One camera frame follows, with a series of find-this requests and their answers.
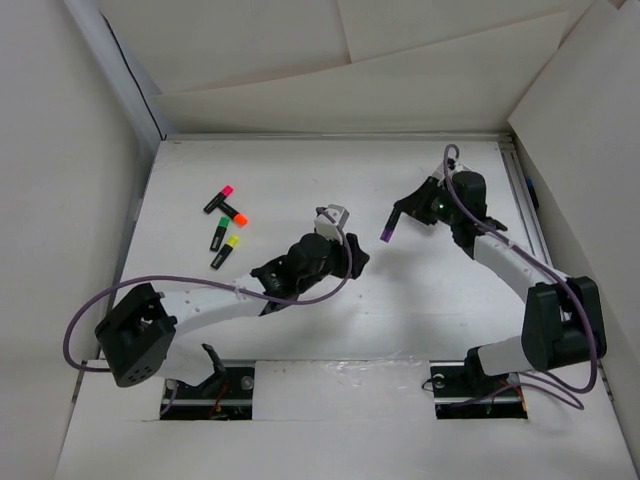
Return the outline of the orange highlighter marker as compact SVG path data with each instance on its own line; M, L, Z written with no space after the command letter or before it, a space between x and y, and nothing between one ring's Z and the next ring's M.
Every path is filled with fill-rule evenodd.
M233 207L231 207L228 203L226 203L225 201L223 201L218 208L225 214L227 215L236 225L238 225L239 227L244 227L247 225L248 223L248 219L241 214L240 212L238 212L236 209L234 209Z

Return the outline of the pink highlighter marker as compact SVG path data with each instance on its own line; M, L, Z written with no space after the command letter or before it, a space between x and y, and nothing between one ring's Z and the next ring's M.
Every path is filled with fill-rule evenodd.
M203 208L203 212L211 214L216 210L232 193L234 189L230 185L226 185L220 192L218 192Z

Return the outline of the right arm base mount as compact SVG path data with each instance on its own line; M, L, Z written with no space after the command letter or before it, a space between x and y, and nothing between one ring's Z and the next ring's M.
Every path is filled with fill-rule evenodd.
M433 395L438 420L525 420L522 391L509 384L508 374L484 373L475 348L464 360L430 361L429 377L421 388Z

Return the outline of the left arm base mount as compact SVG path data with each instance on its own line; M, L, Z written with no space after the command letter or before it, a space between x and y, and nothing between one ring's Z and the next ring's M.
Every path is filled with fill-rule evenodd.
M202 344L209 360L209 376L197 385L170 379L160 405L165 421L249 421L253 414L255 362L225 365L216 350Z

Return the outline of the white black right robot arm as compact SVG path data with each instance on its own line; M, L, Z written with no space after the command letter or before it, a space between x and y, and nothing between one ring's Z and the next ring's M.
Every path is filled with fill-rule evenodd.
M454 243L491 270L524 303L519 335L467 352L462 381L473 393L494 387L499 376L552 370L587 362L592 368L607 352L597 284L570 277L536 259L506 236L506 226L488 216L486 182L473 171L433 174L396 201L381 236L389 241L401 215L424 225L443 223Z

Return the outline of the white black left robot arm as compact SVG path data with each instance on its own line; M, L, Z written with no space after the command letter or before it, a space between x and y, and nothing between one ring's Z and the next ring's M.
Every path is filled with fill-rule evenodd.
M309 233L286 254L238 279L231 289L163 294L149 282L137 285L98 324L96 338L118 387L160 376L203 398L212 397L228 378L219 355L211 344L202 343L205 360L179 358L176 338L216 323L283 310L328 276L357 279L369 260L352 233L345 240Z

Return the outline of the purple highlighter marker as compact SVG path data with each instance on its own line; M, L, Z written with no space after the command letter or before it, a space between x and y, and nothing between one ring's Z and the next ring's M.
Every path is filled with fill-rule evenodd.
M380 240L385 242L385 243L389 243L393 233L396 229L396 226L398 224L398 221L400 219L402 212L400 209L394 207L385 223L385 226L382 230L382 233L380 235Z

